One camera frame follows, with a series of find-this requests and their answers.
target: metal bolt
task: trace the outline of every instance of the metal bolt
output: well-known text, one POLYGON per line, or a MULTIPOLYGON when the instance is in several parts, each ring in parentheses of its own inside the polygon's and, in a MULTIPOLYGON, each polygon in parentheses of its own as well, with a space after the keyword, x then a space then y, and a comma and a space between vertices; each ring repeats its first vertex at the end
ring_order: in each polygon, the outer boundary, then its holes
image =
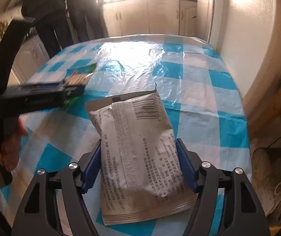
POLYGON ((241 169, 241 168, 236 168, 234 171, 239 175, 241 175, 243 173, 243 169, 241 169))
POLYGON ((45 172, 46 172, 45 169, 39 169, 39 170, 37 171, 37 174, 38 174, 39 176, 41 176, 41 175, 43 175, 45 172))
POLYGON ((69 165, 69 168, 70 168, 71 170, 74 170, 74 169, 76 169, 77 167, 78 167, 78 165, 77 165, 76 162, 72 162, 72 163, 69 165))
POLYGON ((209 163, 209 162, 207 162, 207 161, 204 161, 204 162, 202 162, 202 167, 204 167, 204 168, 209 168, 210 166, 211 166, 211 164, 209 163))

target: person's leg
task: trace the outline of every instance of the person's leg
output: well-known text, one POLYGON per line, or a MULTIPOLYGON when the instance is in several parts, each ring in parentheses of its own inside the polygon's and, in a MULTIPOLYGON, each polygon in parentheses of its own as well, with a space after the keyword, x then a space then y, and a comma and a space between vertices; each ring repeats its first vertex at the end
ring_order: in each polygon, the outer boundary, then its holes
POLYGON ((55 37, 54 29, 50 21, 52 21, 52 19, 46 17, 36 24, 36 30, 40 40, 46 48, 49 57, 53 58, 61 51, 61 48, 57 38, 55 37))
POLYGON ((74 44, 64 11, 55 13, 54 30, 62 49, 74 44))
POLYGON ((69 16, 72 25, 77 33, 79 42, 89 41, 89 36, 86 27, 85 12, 80 9, 70 9, 69 16))
POLYGON ((98 5, 95 4, 95 2, 92 2, 91 6, 87 7, 85 14, 87 17, 87 21, 90 27, 92 28, 95 39, 104 38, 100 10, 98 5))

